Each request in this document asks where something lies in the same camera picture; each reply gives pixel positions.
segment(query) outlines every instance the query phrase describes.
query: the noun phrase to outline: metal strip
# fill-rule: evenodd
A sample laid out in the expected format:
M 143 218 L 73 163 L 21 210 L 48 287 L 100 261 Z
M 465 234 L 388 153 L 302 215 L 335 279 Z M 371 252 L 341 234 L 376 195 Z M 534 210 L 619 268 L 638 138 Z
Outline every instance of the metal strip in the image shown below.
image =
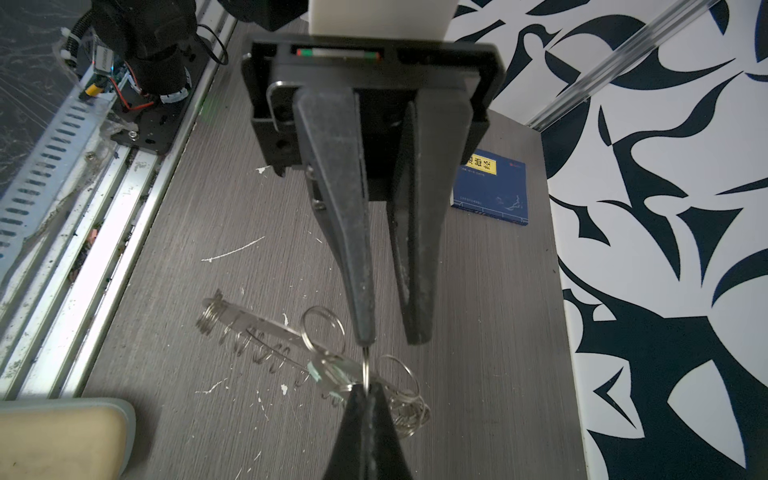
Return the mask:
M 210 7 L 208 7 L 205 15 L 203 15 L 202 19 L 198 23 L 201 25 L 206 25 L 211 30 L 216 31 L 219 23 L 221 22 L 221 18 L 225 15 L 227 15 L 227 13 L 224 11 L 224 7 L 222 7 L 219 2 L 211 2 Z M 213 34 L 208 30 L 199 28 L 197 34 L 200 37 L 218 45 L 218 42 L 214 40 Z
M 678 33 L 719 0 L 680 0 L 621 44 L 590 72 L 534 116 L 527 125 L 543 131 Z
M 60 208 L 61 211 L 49 212 L 46 215 L 48 218 L 58 215 L 61 219 L 56 223 L 62 223 L 61 229 L 58 232 L 55 232 L 56 229 L 52 229 L 55 233 L 49 233 L 46 237 L 41 238 L 35 244 L 33 251 L 28 255 L 28 262 L 37 263 L 39 261 L 39 267 L 34 271 L 24 272 L 28 273 L 30 277 L 29 283 L 26 289 L 22 290 L 23 295 L 19 294 L 18 298 L 14 299 L 15 302 L 8 302 L 8 311 L 4 312 L 8 315 L 6 317 L 8 320 L 4 322 L 5 329 L 2 338 L 0 338 L 0 369 L 5 368 L 8 357 L 13 352 L 22 329 L 25 328 L 27 320 L 37 305 L 43 289 L 59 265 L 67 245 L 71 242 L 72 234 L 78 226 L 85 208 L 94 196 L 93 187 L 98 183 L 101 174 L 104 173 L 102 167 L 109 164 L 109 159 L 115 153 L 114 147 L 116 147 L 114 142 L 103 142 L 98 132 L 94 133 L 85 148 L 91 154 L 81 156 L 78 164 L 73 169 L 73 174 L 65 182 L 64 187 L 54 202 L 56 208 Z M 101 158 L 97 156 L 96 151 L 99 151 Z M 15 287 L 16 285 L 12 285 L 10 290 L 15 290 Z
M 72 285 L 48 336 L 43 341 L 37 362 L 29 369 L 18 398 L 55 397 L 77 352 L 78 340 L 89 327 L 109 281 L 107 273 L 120 256 L 120 247 L 155 172 L 157 155 L 138 152 L 109 207 L 104 224 L 88 253 L 78 278 Z
M 55 270 L 50 275 L 42 295 L 38 298 L 34 311 L 31 312 L 28 319 L 20 316 L 16 320 L 24 323 L 23 335 L 17 336 L 15 339 L 9 338 L 7 342 L 5 338 L 3 339 L 3 346 L 6 349 L 13 348 L 13 350 L 10 352 L 2 376 L 0 376 L 0 399 L 13 399 L 21 387 L 31 361 L 48 333 L 48 327 L 54 315 L 58 312 L 61 300 L 69 290 L 68 275 L 78 258 L 83 242 L 85 242 L 96 221 L 103 217 L 104 210 L 109 205 L 114 190 L 125 172 L 125 160 L 129 153 L 130 149 L 127 147 L 119 147 L 115 151 L 115 155 L 101 177 L 98 187 L 94 189 L 95 192 L 90 202 L 83 202 L 83 204 L 87 204 L 87 208 L 82 214 L 82 218 L 77 222 L 74 236 L 68 239 L 64 253 L 58 262 L 55 262 Z M 81 195 L 88 195 L 89 188 L 90 186 L 85 188 Z M 81 208 L 82 206 L 78 201 L 75 210 L 73 210 L 73 218 L 79 217 L 79 214 L 75 212 Z
M 80 85 L 72 88 L 0 199 L 0 282 L 18 265 L 25 241 L 46 220 L 61 185 L 114 100 L 109 94 L 86 103 L 78 99 L 81 90 Z
M 227 20 L 219 33 L 221 41 L 225 45 L 229 41 L 236 23 L 237 21 L 234 17 L 227 15 Z M 221 48 L 216 44 L 214 53 L 220 55 L 220 50 Z M 197 113 L 200 111 L 200 107 L 203 104 L 217 69 L 218 65 L 213 61 L 209 61 L 207 67 L 203 71 L 199 87 L 193 94 L 190 108 L 187 110 L 187 114 L 181 124 L 174 146 L 163 160 L 160 172 L 157 174 L 157 179 L 155 180 L 152 189 L 149 191 L 147 202 L 144 204 L 141 215 L 134 227 L 131 239 L 128 241 L 120 263 L 112 274 L 112 281 L 110 282 L 107 292 L 104 295 L 104 299 L 96 312 L 94 321 L 82 343 L 82 347 L 78 353 L 77 359 L 74 361 L 69 376 L 61 389 L 61 397 L 73 397 L 79 395 L 88 379 L 88 374 L 91 372 L 91 368 L 96 361 L 96 356 L 101 348 L 101 343 L 104 341 L 104 336 L 107 334 L 114 311 L 117 309 L 120 302 L 120 298 L 125 289 L 125 284 L 131 276 L 138 254 L 141 251 L 141 247 L 144 245 L 144 240 L 147 238 L 147 234 L 149 233 L 149 229 L 157 214 L 157 210 L 160 208 L 161 201 L 165 195 L 165 190 L 170 183 L 170 179 L 174 175 L 181 154 L 187 145 L 187 139 L 197 120 Z
M 26 256 L 16 262 L 16 268 L 14 268 L 13 274 L 8 279 L 5 293 L 2 300 L 0 300 L 0 330 L 3 330 L 3 332 L 10 321 L 10 315 L 21 304 L 22 295 L 29 285 L 31 277 L 35 274 L 35 269 L 39 267 L 40 252 L 43 251 L 42 247 L 43 242 L 37 242 Z M 5 358 L 5 353 L 0 352 L 0 358 Z
M 200 23 L 200 19 L 203 17 L 203 14 L 208 11 L 208 5 L 212 1 L 216 0 L 203 0 L 202 2 L 197 2 L 197 9 L 195 10 L 195 16 L 197 16 L 197 22 Z

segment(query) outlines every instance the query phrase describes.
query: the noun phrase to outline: yellow label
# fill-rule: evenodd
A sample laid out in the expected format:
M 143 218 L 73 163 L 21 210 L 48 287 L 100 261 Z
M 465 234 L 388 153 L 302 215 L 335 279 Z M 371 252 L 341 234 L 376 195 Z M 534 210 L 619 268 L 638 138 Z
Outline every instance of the yellow label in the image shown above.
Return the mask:
M 496 160 L 472 154 L 467 162 L 467 167 L 472 167 L 487 174 L 496 175 Z

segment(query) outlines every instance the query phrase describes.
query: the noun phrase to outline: red wire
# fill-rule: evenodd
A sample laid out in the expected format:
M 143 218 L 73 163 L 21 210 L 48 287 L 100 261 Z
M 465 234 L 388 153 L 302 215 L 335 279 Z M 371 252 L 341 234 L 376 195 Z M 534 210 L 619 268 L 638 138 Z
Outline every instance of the red wire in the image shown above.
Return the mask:
M 120 101 L 123 102 L 123 106 L 126 107 L 129 111 L 141 110 L 142 108 L 151 107 L 152 105 L 155 104 L 155 102 L 151 101 L 143 105 L 138 105 L 137 107 L 131 107 L 128 104 L 128 102 L 125 101 L 125 97 L 123 97 L 123 92 L 120 91 L 120 87 L 118 87 L 118 83 L 112 77 L 109 77 L 109 79 L 114 85 L 114 90 L 118 93 L 118 96 L 120 97 Z
M 131 77 L 133 77 L 133 79 L 134 79 L 134 83 L 136 84 L 136 86 L 138 87 L 138 89 L 139 89 L 139 90 L 141 90 L 141 92 L 142 92 L 141 94 L 142 94 L 142 95 L 144 95 L 144 89 L 143 89 L 143 88 L 141 88 L 141 85 L 139 85 L 139 80 L 138 80 L 138 78 L 136 78 L 136 74 L 134 73 L 134 69 L 133 69 L 133 68 L 131 68 L 131 66 L 128 64 L 128 62 L 125 62 L 125 66 L 126 66 L 126 67 L 128 67 L 128 70 L 130 70 L 130 71 L 131 71 Z

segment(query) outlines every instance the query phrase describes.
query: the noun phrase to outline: black mounting plate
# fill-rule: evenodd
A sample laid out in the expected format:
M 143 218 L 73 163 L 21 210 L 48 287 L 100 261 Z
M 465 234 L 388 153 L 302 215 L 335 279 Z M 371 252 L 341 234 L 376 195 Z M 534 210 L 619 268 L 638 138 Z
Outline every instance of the black mounting plate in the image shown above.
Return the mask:
M 181 120 L 187 113 L 195 88 L 197 88 L 209 60 L 205 50 L 195 41 L 184 42 L 180 44 L 180 48 L 184 56 L 184 66 L 190 72 L 190 79 L 192 80 L 192 90 L 189 95 L 182 101 L 173 104 L 158 104 L 137 111 L 124 111 L 122 103 L 117 100 L 112 110 L 126 122 L 136 123 L 138 136 L 131 138 L 128 131 L 123 130 L 112 135 L 112 140 L 120 145 L 139 147 L 141 150 L 158 155 L 166 154 L 170 150 L 181 126 Z M 129 84 L 123 87 L 122 94 L 128 104 L 132 106 L 147 102 L 147 99 L 136 93 Z
M 377 61 L 299 56 L 299 49 L 366 51 Z M 486 109 L 504 70 L 494 45 L 260 34 L 251 37 L 242 63 L 251 123 L 267 164 L 282 176 L 302 164 L 293 119 L 293 96 L 302 86 L 348 86 L 359 97 L 370 200 L 388 200 L 407 105 L 423 88 L 471 90 L 472 127 L 466 163 L 488 128 Z

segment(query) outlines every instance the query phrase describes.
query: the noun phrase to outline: wood grain surface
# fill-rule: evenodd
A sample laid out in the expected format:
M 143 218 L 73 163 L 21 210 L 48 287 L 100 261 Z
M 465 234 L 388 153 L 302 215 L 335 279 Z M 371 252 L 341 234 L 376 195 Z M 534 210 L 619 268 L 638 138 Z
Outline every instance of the wood grain surface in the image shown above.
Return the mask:
M 237 26 L 232 59 L 256 29 Z M 220 330 L 205 337 L 194 326 L 202 299 L 221 288 L 230 301 L 273 319 L 284 314 L 291 325 L 324 305 L 350 327 L 303 175 L 259 170 L 250 115 L 233 61 L 217 73 L 84 392 L 136 409 L 125 478 L 321 478 L 333 447 L 342 412 L 311 381 L 296 389 L 290 367 L 270 375 L 219 346 Z M 432 407 L 432 421 L 402 442 L 415 478 L 586 478 L 541 140 L 492 114 L 480 148 L 526 163 L 531 223 L 449 209 L 435 334 L 411 347 L 384 206 L 373 204 L 372 354 L 409 365 Z M 406 381 L 394 365 L 382 373 Z

